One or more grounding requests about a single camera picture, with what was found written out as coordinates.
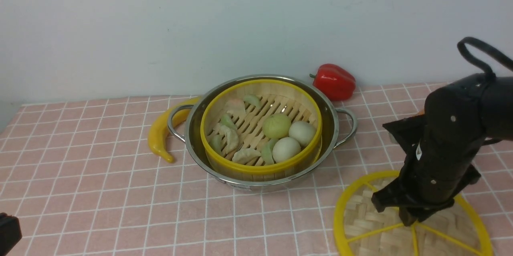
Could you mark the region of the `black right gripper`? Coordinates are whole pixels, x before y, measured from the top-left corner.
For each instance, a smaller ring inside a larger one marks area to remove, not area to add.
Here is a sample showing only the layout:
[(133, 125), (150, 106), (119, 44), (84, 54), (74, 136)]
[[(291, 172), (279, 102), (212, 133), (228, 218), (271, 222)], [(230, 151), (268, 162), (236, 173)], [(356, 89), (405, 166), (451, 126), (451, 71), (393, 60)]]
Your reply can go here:
[(424, 115), (384, 123), (383, 128), (406, 157), (399, 176), (374, 192), (371, 202), (379, 213), (399, 208), (405, 226), (451, 208), (456, 195), (481, 178), (472, 164), (477, 152), (482, 146), (499, 142), (484, 138), (466, 146), (443, 142), (427, 126)]

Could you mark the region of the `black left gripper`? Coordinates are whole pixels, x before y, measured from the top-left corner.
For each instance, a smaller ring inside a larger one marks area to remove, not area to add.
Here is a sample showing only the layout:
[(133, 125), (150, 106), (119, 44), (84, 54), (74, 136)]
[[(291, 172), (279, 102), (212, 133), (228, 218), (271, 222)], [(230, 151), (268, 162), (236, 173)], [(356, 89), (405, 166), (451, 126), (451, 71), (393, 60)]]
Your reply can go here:
[(20, 220), (16, 216), (0, 213), (0, 255), (6, 256), (21, 239)]

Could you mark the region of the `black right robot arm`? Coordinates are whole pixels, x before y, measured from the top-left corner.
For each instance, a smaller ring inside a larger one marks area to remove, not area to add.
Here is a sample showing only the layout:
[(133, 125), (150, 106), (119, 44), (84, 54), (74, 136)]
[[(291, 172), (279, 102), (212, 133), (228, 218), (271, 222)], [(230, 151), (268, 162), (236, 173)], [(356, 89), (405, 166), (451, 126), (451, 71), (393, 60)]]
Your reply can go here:
[(406, 157), (371, 201), (379, 213), (398, 207), (405, 226), (423, 222), (479, 181), (472, 161), (482, 146), (512, 140), (512, 78), (465, 77), (431, 92), (423, 114), (383, 127)]

